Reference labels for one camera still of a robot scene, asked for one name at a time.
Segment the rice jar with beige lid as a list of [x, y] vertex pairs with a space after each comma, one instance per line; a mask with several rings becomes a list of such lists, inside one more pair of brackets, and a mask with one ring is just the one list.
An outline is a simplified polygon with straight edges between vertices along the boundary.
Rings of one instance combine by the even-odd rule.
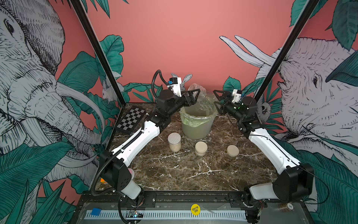
[[198, 95], [197, 101], [200, 103], [204, 102], [214, 102], [216, 97], [213, 93], [207, 91], [203, 86], [198, 84], [191, 84], [188, 88], [189, 91], [199, 89], [200, 92], [195, 92], [193, 95], [196, 97]]

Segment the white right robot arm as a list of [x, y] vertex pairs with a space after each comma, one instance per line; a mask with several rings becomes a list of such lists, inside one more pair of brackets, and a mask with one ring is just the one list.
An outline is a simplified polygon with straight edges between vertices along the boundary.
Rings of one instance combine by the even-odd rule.
[[288, 203], [312, 193], [314, 169], [303, 164], [280, 146], [258, 118], [257, 101], [241, 96], [241, 91], [215, 90], [214, 103], [219, 114], [230, 115], [237, 121], [239, 131], [254, 143], [273, 164], [278, 178], [272, 183], [257, 184], [246, 190], [245, 201], [280, 200]]

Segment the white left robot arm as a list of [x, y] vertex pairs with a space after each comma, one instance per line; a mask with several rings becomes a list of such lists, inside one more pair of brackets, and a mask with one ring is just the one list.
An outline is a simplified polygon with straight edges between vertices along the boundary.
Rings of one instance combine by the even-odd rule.
[[163, 90], [156, 98], [152, 112], [144, 117], [142, 127], [119, 147], [102, 152], [100, 168], [90, 188], [91, 195], [115, 191], [138, 200], [143, 190], [132, 180], [128, 167], [137, 154], [171, 123], [171, 116], [182, 107], [194, 105], [199, 94], [200, 89], [194, 89], [182, 92], [179, 97], [171, 90]]

